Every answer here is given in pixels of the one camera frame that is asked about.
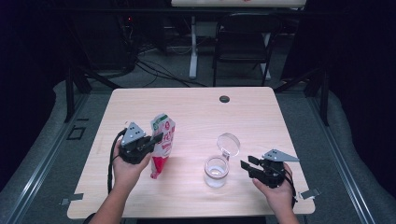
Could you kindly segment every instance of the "dark background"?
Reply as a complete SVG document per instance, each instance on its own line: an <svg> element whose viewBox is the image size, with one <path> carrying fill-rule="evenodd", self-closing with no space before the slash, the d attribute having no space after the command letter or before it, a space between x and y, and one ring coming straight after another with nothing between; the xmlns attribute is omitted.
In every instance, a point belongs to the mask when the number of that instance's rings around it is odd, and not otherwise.
<svg viewBox="0 0 396 224"><path fill-rule="evenodd" d="M95 17L65 21L41 10L75 3L20 0L2 5L0 90L5 103L1 115L1 188L47 121L55 102L52 88L64 80L70 64L115 70L130 64L131 50L122 42L119 21L114 17L105 21ZM110 6L105 0L95 4ZM346 112L355 148L378 182L396 197L396 172L392 167L396 148L392 110L396 102L394 8L390 0L309 0L307 11L347 9L349 16L339 20L301 20L283 77L309 71L330 52L330 88ZM109 35L101 35L104 30ZM158 42L157 47L161 48L161 44Z"/></svg>

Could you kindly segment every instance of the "table leg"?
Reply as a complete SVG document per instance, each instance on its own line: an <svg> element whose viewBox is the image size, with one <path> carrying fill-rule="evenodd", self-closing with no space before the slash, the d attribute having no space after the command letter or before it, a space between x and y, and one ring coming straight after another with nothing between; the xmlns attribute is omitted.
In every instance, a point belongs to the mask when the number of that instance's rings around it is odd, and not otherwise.
<svg viewBox="0 0 396 224"><path fill-rule="evenodd" d="M191 62L190 62L190 78L197 78L197 40L195 33L195 17L191 17Z"/></svg>

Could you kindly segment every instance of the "wire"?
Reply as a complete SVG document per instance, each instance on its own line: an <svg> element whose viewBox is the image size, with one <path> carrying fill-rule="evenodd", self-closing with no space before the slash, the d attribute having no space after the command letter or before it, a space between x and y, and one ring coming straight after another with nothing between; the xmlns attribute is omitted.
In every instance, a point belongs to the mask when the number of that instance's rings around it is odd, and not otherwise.
<svg viewBox="0 0 396 224"><path fill-rule="evenodd" d="M152 81L150 81L148 84L142 86L142 88L145 88L145 87L147 87L148 85L152 84L153 82L155 82L155 80L157 80L157 78L158 78L158 72L157 72L157 75L154 76L154 79L153 79Z"/></svg>
<svg viewBox="0 0 396 224"><path fill-rule="evenodd" d="M157 50L154 45L146 42L145 44L141 44L138 55L146 55L147 52Z"/></svg>
<svg viewBox="0 0 396 224"><path fill-rule="evenodd" d="M184 23L186 24L187 28L189 29L189 31L191 32L191 27L190 25L187 23L186 19L183 18Z"/></svg>
<svg viewBox="0 0 396 224"><path fill-rule="evenodd" d="M284 179L286 179L286 181L289 182L289 184L291 186L292 194L293 194L293 197L291 199L291 207L294 207L294 204L297 203L298 201L296 199L297 193L296 193L296 188L294 187L293 178L291 176L291 173L289 173L289 171L284 168L284 171L286 173L288 173L288 175L290 176L290 178L288 178L286 175L280 173L278 170L274 169L273 167L270 167L270 166L267 166L267 165L263 165L263 166L265 166L265 168L268 168L268 169L274 171L275 173L281 175Z"/></svg>
<svg viewBox="0 0 396 224"><path fill-rule="evenodd" d="M211 39L211 37L205 36L202 41L197 43L197 46L202 45L204 42L206 42L209 39ZM169 46L168 48L171 49L174 53L180 54L180 55L186 54L186 53L188 53L188 52L190 52L192 50L191 44L189 44L188 46ZM188 49L186 51L184 51L184 52L177 52L175 49L178 49L178 48L188 48Z"/></svg>
<svg viewBox="0 0 396 224"><path fill-rule="evenodd" d="M155 65L157 65L157 66L160 66L161 69L163 69L166 73L157 70L156 68L154 68L153 66L151 66L149 63L153 63L153 64L155 64ZM156 71L156 72L162 74L163 76L160 76L160 75L158 75L158 74L152 74L150 71L148 71L147 69L145 69L145 68L144 68L142 65L140 65L140 64L143 64L143 65L146 66L148 69L151 69L151 70L153 70L153 71ZM140 61L140 60L138 60L136 66L140 67L140 68L141 68L142 70L144 70L145 72L147 72L147 73L149 73L149 74L152 74L152 75L154 75L154 76L158 76L158 77L161 77L161 78L166 78L166 79L171 79L171 80L178 81L178 82L180 82L181 84L183 84L183 85L186 86L186 87L189 87L188 83L189 83L189 84L198 85L198 86L202 86L202 87L206 87L206 85L204 85L204 84L202 84L202 83L199 83L199 82L196 82L196 81L185 80L185 79L176 77L176 76L173 75L170 71L166 70L162 65L160 65L160 64L158 64L158 63L154 63L154 62L147 61L147 60L145 60L145 61Z"/></svg>
<svg viewBox="0 0 396 224"><path fill-rule="evenodd" d="M125 129L123 129L121 132L119 132L117 134L117 137L114 139L113 146L111 146L110 160L109 160L109 163L108 163L108 173L107 173L107 193L110 193L110 191L113 189L113 186L112 186L112 184L113 184L113 161L119 156L119 155L117 155L116 157L113 158L114 148L115 148L119 138L122 135L125 135L126 130L127 129L125 128Z"/></svg>

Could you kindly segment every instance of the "cup lid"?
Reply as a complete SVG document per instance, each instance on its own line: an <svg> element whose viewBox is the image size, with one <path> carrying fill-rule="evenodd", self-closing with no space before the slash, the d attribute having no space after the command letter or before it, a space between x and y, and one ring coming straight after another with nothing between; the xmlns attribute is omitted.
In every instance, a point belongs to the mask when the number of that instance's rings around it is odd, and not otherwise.
<svg viewBox="0 0 396 224"><path fill-rule="evenodd" d="M224 133L218 137L218 148L224 156L234 157L239 154L241 143L231 133Z"/></svg>

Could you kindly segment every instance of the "wooden table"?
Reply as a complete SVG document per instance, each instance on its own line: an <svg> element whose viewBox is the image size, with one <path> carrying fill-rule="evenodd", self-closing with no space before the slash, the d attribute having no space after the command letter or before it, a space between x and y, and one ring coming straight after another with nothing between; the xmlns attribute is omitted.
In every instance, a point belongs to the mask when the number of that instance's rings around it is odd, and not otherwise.
<svg viewBox="0 0 396 224"><path fill-rule="evenodd" d="M222 95L230 97L222 103ZM248 155L260 158L272 148L297 157L274 92L266 87L118 89L113 91L92 144L75 193L83 199L70 203L70 218L96 212L107 196L106 176L112 142L131 121L151 135L150 121L167 114L175 123L172 153L158 179L149 177L150 165L131 192L124 217L246 217L273 214L240 167ZM219 189L204 181L205 160L220 155L217 138L234 134L240 153L230 158L227 183ZM288 162L297 191L306 191L299 162ZM294 207L296 214L315 210L312 200Z"/></svg>

